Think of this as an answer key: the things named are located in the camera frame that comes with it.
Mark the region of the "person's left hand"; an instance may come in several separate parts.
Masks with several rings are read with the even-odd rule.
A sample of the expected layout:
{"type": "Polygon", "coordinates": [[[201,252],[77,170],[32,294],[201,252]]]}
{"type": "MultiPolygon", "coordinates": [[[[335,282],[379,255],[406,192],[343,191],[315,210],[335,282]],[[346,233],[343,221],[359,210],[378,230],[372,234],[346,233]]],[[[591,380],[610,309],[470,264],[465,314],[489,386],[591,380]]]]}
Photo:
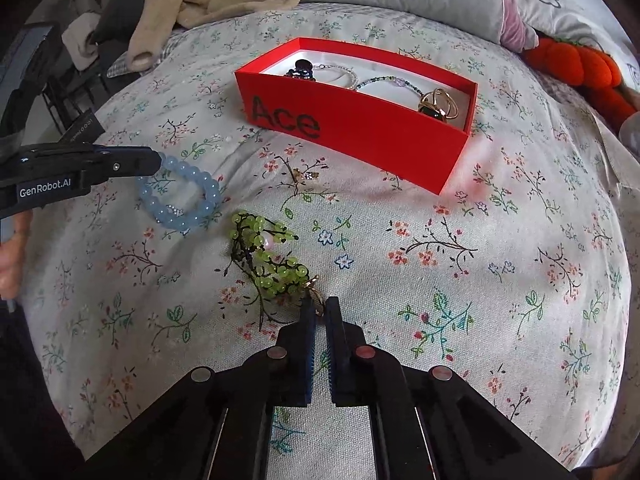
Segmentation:
{"type": "Polygon", "coordinates": [[[32,227],[32,212],[23,211],[13,217],[14,233],[1,244],[0,292],[4,300],[15,299],[24,274],[26,247],[32,227]]]}

